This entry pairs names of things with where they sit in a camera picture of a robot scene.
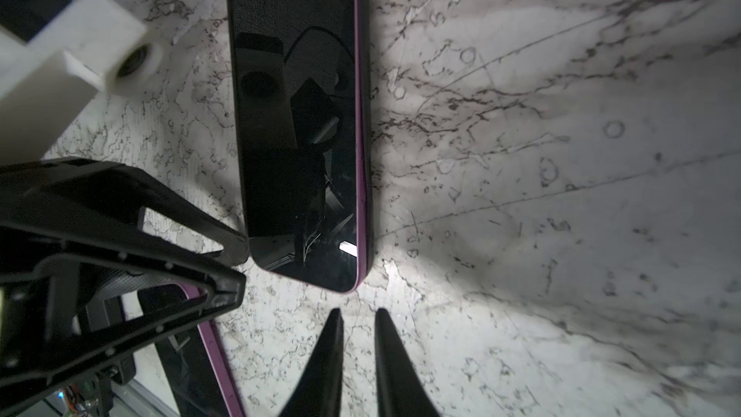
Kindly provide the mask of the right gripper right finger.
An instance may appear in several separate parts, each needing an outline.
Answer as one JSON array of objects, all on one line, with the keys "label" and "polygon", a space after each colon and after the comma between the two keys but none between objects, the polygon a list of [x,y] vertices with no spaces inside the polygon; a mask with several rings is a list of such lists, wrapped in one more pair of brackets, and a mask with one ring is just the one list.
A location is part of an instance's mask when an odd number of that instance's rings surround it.
[{"label": "right gripper right finger", "polygon": [[385,308],[376,312],[376,397],[382,417],[439,416]]}]

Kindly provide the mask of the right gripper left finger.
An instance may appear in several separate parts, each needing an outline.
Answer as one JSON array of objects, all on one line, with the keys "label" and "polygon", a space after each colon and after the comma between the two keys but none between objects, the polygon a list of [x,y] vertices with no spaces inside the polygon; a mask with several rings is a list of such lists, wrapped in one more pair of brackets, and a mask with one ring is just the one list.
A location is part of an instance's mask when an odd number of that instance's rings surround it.
[{"label": "right gripper left finger", "polygon": [[343,317],[333,309],[280,416],[337,417],[342,409]]}]

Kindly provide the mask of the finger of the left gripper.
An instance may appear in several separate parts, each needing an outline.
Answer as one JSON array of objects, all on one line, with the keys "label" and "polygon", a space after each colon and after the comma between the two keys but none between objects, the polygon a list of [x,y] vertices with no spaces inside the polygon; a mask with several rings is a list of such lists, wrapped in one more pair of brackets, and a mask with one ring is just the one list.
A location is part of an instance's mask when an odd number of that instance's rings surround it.
[{"label": "finger of the left gripper", "polygon": [[133,373],[152,343],[241,305],[245,278],[157,237],[80,241],[1,230],[1,403]]},{"label": "finger of the left gripper", "polygon": [[96,245],[166,249],[143,233],[152,210],[222,245],[210,258],[238,266],[246,262],[245,235],[192,205],[144,170],[110,161],[61,158],[7,165],[1,169],[4,228]]}]

